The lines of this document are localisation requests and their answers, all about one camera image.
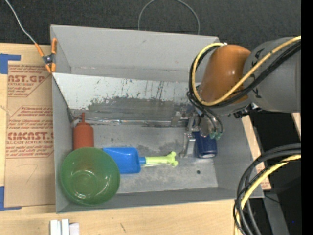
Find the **yellow cable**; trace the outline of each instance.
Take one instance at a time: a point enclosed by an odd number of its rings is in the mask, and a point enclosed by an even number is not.
[[[268,54],[266,54],[260,61],[258,61],[258,63],[253,66],[253,68],[244,76],[242,77],[242,79],[240,79],[240,81],[230,90],[228,91],[225,95],[221,96],[219,99],[213,101],[213,102],[206,102],[204,101],[200,95],[198,94],[198,91],[196,89],[196,85],[195,85],[195,73],[196,73],[196,67],[198,64],[199,59],[201,58],[201,56],[210,48],[212,48],[213,46],[216,46],[215,44],[211,44],[206,46],[202,51],[200,51],[200,53],[197,55],[195,62],[193,64],[193,68],[192,68],[192,75],[191,75],[191,84],[192,84],[192,88],[194,91],[194,95],[197,98],[197,100],[204,106],[213,106],[216,105],[222,101],[224,101],[225,99],[227,99],[233,92],[235,92],[235,90],[237,90],[266,60],[268,60],[273,54],[275,54],[276,52],[280,51],[281,49],[283,49],[284,47],[301,40],[301,36],[292,38],[284,43],[282,43],[281,45],[279,45],[278,47],[276,47],[275,49],[273,49],[271,52],[269,52]]]
[[[254,192],[254,190],[258,187],[258,185],[266,178],[268,177],[271,173],[273,173],[274,171],[276,171],[277,169],[279,169],[280,167],[286,165],[289,163],[289,161],[293,161],[293,160],[298,160],[301,158],[301,155],[292,155],[286,159],[283,159],[281,161],[281,163],[276,164],[271,166],[268,170],[266,170],[265,172],[263,172],[261,174],[261,176],[250,186],[250,188],[246,191],[245,196],[242,198],[241,200],[241,208],[243,209],[246,205],[247,200],[249,199],[249,197],[252,195],[252,193]],[[240,222],[240,218],[239,218],[239,213],[237,212],[236,214],[236,219],[238,222]],[[235,234],[238,234],[238,227],[236,227],[235,229]]]

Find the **white object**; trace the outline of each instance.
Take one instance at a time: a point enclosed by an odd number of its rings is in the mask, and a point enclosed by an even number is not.
[[[62,219],[62,233],[61,235],[69,235],[69,219]]]
[[[79,224],[69,224],[69,219],[50,220],[50,235],[79,235]]]
[[[69,235],[79,235],[79,223],[69,225]]]
[[[61,223],[58,220],[50,221],[50,235],[62,235],[61,233]]]

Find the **orange clip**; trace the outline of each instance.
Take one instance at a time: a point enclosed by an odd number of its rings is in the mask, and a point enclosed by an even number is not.
[[[57,53],[57,43],[58,43],[58,40],[56,38],[53,38],[52,43],[51,43],[51,54],[49,56],[45,56],[40,46],[38,44],[35,44],[39,55],[44,59],[45,68],[47,69],[49,73],[55,72],[56,70],[56,65],[54,63],[54,56]]]

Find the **blue tape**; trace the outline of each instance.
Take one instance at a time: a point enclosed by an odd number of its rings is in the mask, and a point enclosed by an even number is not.
[[[21,55],[0,54],[0,74],[8,74],[8,61],[20,61]]]
[[[9,208],[4,208],[3,206],[4,202],[4,186],[0,187],[0,211],[6,211],[6,210],[18,210],[21,207],[9,207]]]

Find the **yellow-green handle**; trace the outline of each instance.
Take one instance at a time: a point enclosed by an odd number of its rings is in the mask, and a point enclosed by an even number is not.
[[[145,157],[146,165],[171,165],[175,167],[178,165],[178,161],[175,160],[176,152],[172,151],[170,154],[164,157]]]

